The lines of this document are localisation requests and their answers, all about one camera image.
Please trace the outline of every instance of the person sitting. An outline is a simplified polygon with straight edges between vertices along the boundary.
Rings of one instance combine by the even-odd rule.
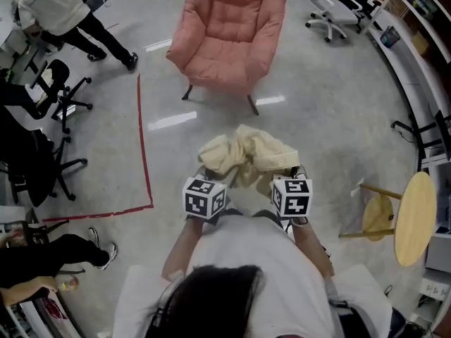
[[[99,235],[89,229],[89,240],[65,234],[49,244],[17,246],[4,249],[21,230],[14,230],[0,239],[0,312],[5,306],[46,295],[41,289],[56,292],[55,277],[64,264],[88,262],[105,270],[116,258],[118,248],[110,243],[108,251],[100,249]]]

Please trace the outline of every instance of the red tape line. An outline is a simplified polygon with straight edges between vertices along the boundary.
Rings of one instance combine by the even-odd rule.
[[[150,204],[146,206],[138,206],[136,208],[125,209],[124,211],[110,212],[110,213],[100,213],[100,214],[88,214],[88,215],[75,215],[72,217],[62,217],[62,218],[47,218],[43,219],[43,222],[56,222],[60,220],[77,220],[77,219],[92,219],[92,218],[107,218],[116,215],[123,215],[128,213],[134,213],[135,211],[143,211],[144,209],[150,209],[154,207],[154,200],[152,198],[152,190],[150,189],[150,179],[149,170],[147,169],[147,159],[146,150],[144,146],[144,134],[142,131],[142,115],[141,115],[141,74],[138,75],[137,79],[137,105],[138,105],[138,124],[140,127],[140,144],[141,144],[141,154],[142,154],[142,165],[144,167],[144,178],[146,180],[147,193],[149,195]]]

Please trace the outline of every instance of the white sneaker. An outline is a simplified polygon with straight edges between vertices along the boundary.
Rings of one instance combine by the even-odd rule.
[[[116,256],[118,255],[118,247],[116,246],[116,244],[111,243],[108,247],[108,254],[110,255],[110,259],[108,262],[106,262],[106,264],[102,267],[99,267],[100,270],[105,270],[108,268],[108,266],[110,265],[110,263],[112,261],[114,261],[114,259],[116,258]]]
[[[100,249],[100,246],[99,246],[99,234],[97,233],[97,231],[93,227],[91,227],[91,228],[88,229],[88,235],[89,235],[89,240],[91,242],[93,242],[96,245],[97,248]]]

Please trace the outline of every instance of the towel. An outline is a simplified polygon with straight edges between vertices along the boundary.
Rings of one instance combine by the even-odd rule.
[[[199,161],[219,175],[238,166],[237,185],[248,187],[262,173],[300,166],[297,150],[284,145],[263,130],[240,125],[233,138],[220,135],[206,143],[199,152]]]

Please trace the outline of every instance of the white office chair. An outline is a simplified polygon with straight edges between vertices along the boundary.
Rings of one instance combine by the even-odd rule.
[[[347,35],[339,25],[357,24],[358,20],[354,12],[362,9],[362,5],[357,1],[351,1],[356,5],[356,8],[352,10],[339,0],[310,0],[316,7],[316,10],[310,14],[311,17],[320,16],[321,19],[309,20],[305,23],[305,26],[310,27],[313,24],[326,25],[328,28],[328,35],[324,38],[326,42],[332,40],[334,29],[340,33],[341,39],[345,39]]]

